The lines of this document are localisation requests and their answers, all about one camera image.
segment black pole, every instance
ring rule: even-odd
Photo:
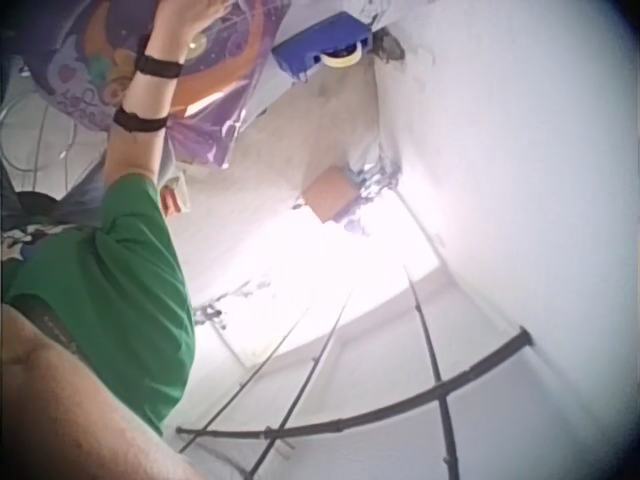
[[[320,352],[318,353],[318,355],[313,357],[313,361],[311,363],[311,369],[309,370],[309,373],[307,373],[307,376],[304,379],[304,382],[302,382],[302,385],[300,386],[298,393],[293,399],[293,402],[291,402],[291,405],[289,406],[287,413],[284,414],[284,417],[282,418],[282,421],[278,426],[278,430],[282,430],[287,426],[287,422],[295,412],[296,407],[298,406],[298,403],[300,403],[300,400],[302,399],[302,395],[304,395],[304,392],[309,386],[309,383],[311,382],[311,379],[313,378],[313,375],[315,374],[316,369],[320,364],[320,360],[322,360],[322,357],[324,356],[324,353],[326,352],[327,347],[329,346],[329,342],[333,338],[333,334],[336,332],[336,329],[338,328],[338,324],[340,323],[340,320],[342,320],[342,315],[344,314],[345,308],[347,308],[347,304],[349,303],[350,298],[351,298],[351,293],[349,293],[349,295],[345,299],[344,305],[342,306],[342,309],[338,314],[338,318],[336,318],[336,321],[333,323],[333,327],[331,327],[331,330],[329,331],[329,334],[327,335],[326,340],[322,344],[322,348],[320,349]],[[254,463],[253,467],[251,467],[251,470],[249,470],[250,478],[253,478],[255,474],[258,473],[258,470],[260,469],[264,461],[267,459],[267,456],[269,455],[269,453],[271,452],[271,450],[273,449],[273,446],[276,444],[277,441],[278,441],[277,438],[269,440],[269,443],[267,443],[267,446],[264,448],[264,450],[256,460],[256,463]]]
[[[363,427],[373,423],[382,422],[408,412],[412,412],[418,408],[424,407],[431,402],[435,402],[442,397],[446,397],[464,387],[473,383],[475,380],[482,378],[487,373],[493,371],[520,350],[533,345],[531,335],[524,328],[505,343],[496,348],[489,355],[474,363],[470,368],[457,373],[453,377],[444,380],[442,383],[419,392],[415,395],[407,397],[384,407],[379,407],[368,412],[359,413],[351,417],[337,418],[326,422],[311,423],[308,425],[299,425],[295,427],[282,428],[277,430],[190,430],[178,427],[178,434],[193,435],[199,433],[203,437],[212,438],[235,438],[235,439],[282,439],[311,437],[314,435],[324,435],[330,433],[341,433],[352,428]]]
[[[427,320],[422,311],[422,305],[420,305],[420,298],[416,287],[411,280],[409,272],[405,268],[407,274],[407,280],[413,294],[413,300],[415,301],[415,309],[420,318],[420,325],[422,325],[422,332],[424,333],[424,339],[427,344],[427,351],[429,353],[429,361],[431,362],[431,371],[433,373],[433,380],[436,385],[442,384],[442,375],[440,374],[440,366],[438,365],[438,359],[436,357],[436,350],[433,346],[431,339],[431,333],[429,333],[429,327],[427,326]],[[444,458],[444,463],[447,465],[449,472],[449,480],[460,480],[460,468],[458,463],[458,452],[456,448],[456,439],[453,433],[453,422],[451,421],[451,412],[449,411],[449,403],[447,396],[444,395],[438,399],[438,407],[440,410],[440,421],[442,422],[442,434],[444,436],[444,447],[447,456]]]
[[[291,335],[291,333],[295,330],[295,328],[298,326],[300,321],[305,317],[305,315],[306,315],[306,312],[305,312],[305,314],[301,315],[298,318],[298,320],[296,320],[296,323],[294,323],[293,326],[289,329],[289,331],[285,334],[285,336],[280,339],[280,341],[275,346],[275,348],[271,351],[271,353],[269,353],[269,356],[262,361],[262,363],[258,366],[258,368],[256,368],[253,371],[253,373],[249,376],[249,378],[245,382],[240,384],[240,386],[238,387],[238,390],[236,390],[236,392],[233,394],[233,396],[229,400],[227,400],[226,403],[224,405],[222,405],[222,407],[220,407],[220,409],[209,419],[209,421],[207,421],[207,423],[205,423],[202,428],[200,428],[198,430],[193,430],[191,432],[193,434],[193,437],[191,437],[187,441],[187,443],[185,443],[182,446],[182,448],[179,450],[178,453],[184,453],[191,445],[193,445],[193,443],[198,439],[198,437],[202,436],[202,434],[207,430],[207,428],[209,428],[211,426],[211,424],[213,422],[215,422],[220,417],[220,415],[222,415],[224,413],[224,411],[227,408],[229,408],[229,406],[235,401],[235,399],[240,396],[242,391],[245,388],[247,388],[247,385],[249,385],[252,382],[252,380],[258,376],[260,371],[267,365],[267,363],[269,363],[269,361],[273,358],[273,356],[280,349],[280,347],[287,340],[287,338],[289,338],[289,335]],[[181,431],[184,431],[184,430],[185,429],[183,429],[181,427],[176,427],[176,433],[181,433]]]

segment tape roll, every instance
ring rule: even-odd
[[[320,55],[320,61],[331,68],[347,68],[355,65],[362,58],[362,44],[356,44],[356,51],[348,57],[330,57],[325,54]]]

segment black wristband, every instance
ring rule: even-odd
[[[145,75],[152,77],[174,79],[180,76],[183,65],[179,62],[168,62],[150,57],[144,52],[147,49],[151,35],[144,35],[138,44],[138,55],[136,56],[135,69]]]
[[[140,118],[135,113],[129,113],[122,107],[118,108],[113,116],[113,123],[127,132],[159,132],[167,126],[168,120],[168,116],[164,118]]]

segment foil balloon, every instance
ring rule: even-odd
[[[226,163],[289,4],[238,0],[192,39],[167,128],[179,160]],[[29,42],[19,49],[23,60],[53,107],[91,130],[107,131],[157,0],[58,0],[55,6],[42,11],[46,21],[31,23],[39,30],[22,32]]]

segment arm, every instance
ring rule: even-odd
[[[145,53],[158,60],[184,63],[191,39],[216,18],[224,15],[229,0],[162,0]],[[177,80],[136,72],[122,102],[124,109],[141,118],[169,114]],[[130,133],[114,125],[107,144],[107,187],[129,173],[157,181],[165,131]]]
[[[79,360],[13,308],[1,318],[6,458],[34,478],[202,480]]]

